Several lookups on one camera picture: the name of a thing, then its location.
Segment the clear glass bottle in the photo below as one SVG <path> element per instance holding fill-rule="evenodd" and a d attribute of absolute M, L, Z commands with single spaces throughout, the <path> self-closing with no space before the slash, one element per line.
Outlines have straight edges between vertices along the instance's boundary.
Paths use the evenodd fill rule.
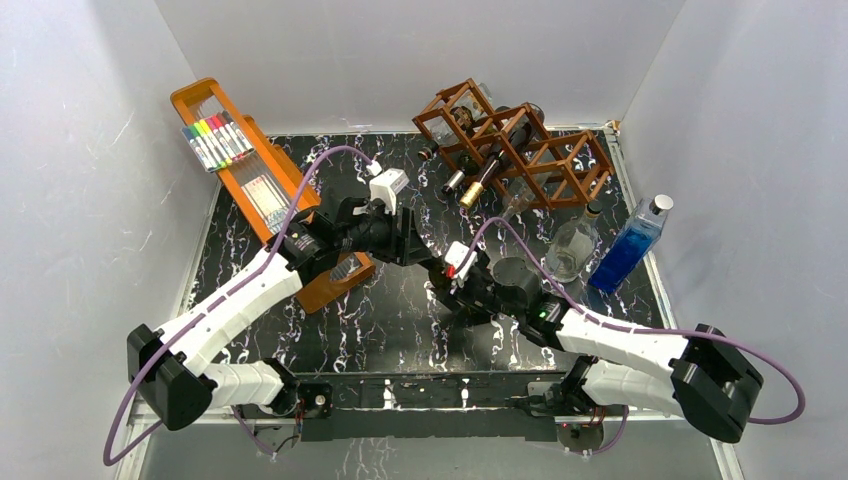
<path fill-rule="evenodd" d="M 583 213 L 556 231 L 544 258 L 544 267 L 558 283 L 567 284 L 580 276 L 599 238 L 596 220 L 603 211 L 599 200 L 589 202 Z"/>

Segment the blue square glass bottle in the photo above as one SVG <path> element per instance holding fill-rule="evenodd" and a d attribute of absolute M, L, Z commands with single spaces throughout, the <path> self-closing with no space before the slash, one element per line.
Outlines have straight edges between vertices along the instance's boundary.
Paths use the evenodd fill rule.
<path fill-rule="evenodd" d="M 614 293 L 659 240 L 673 206 L 673 199 L 665 194 L 641 199 L 588 284 L 607 294 Z"/>

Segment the dark green wine bottle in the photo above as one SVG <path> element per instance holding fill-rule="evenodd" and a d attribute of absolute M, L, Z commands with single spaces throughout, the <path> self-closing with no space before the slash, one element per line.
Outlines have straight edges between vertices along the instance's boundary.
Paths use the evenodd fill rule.
<path fill-rule="evenodd" d="M 463 305 L 450 293 L 452 280 L 447 276 L 449 264 L 441 257 L 431 257 L 420 263 L 428 274 L 429 290 L 435 299 L 451 312 L 459 312 Z"/>

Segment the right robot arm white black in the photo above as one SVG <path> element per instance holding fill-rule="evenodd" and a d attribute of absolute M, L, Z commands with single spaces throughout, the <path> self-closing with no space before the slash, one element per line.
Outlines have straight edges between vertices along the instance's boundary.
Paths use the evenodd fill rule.
<path fill-rule="evenodd" d="M 521 258 L 493 268 L 478 255 L 450 253 L 443 269 L 449 298 L 474 312 L 514 318 L 530 342 L 578 355 L 560 385 L 577 414 L 628 405 L 680 416 L 701 433 L 740 441 L 763 377 L 723 334 L 700 324 L 689 334 L 654 332 L 601 315 L 542 288 Z"/>

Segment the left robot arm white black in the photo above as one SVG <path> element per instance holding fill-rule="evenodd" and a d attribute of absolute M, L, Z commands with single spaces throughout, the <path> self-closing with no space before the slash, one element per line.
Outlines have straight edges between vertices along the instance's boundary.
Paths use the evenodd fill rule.
<path fill-rule="evenodd" d="M 192 310 L 157 329 L 142 324 L 129 334 L 132 387 L 171 431 L 215 408 L 257 405 L 275 416 L 292 414 L 305 402 L 301 382 L 279 361 L 218 364 L 215 358 L 272 306 L 358 252 L 399 266 L 442 265 L 407 207 L 390 212 L 381 200 L 346 198 L 333 207 L 309 208 Z"/>

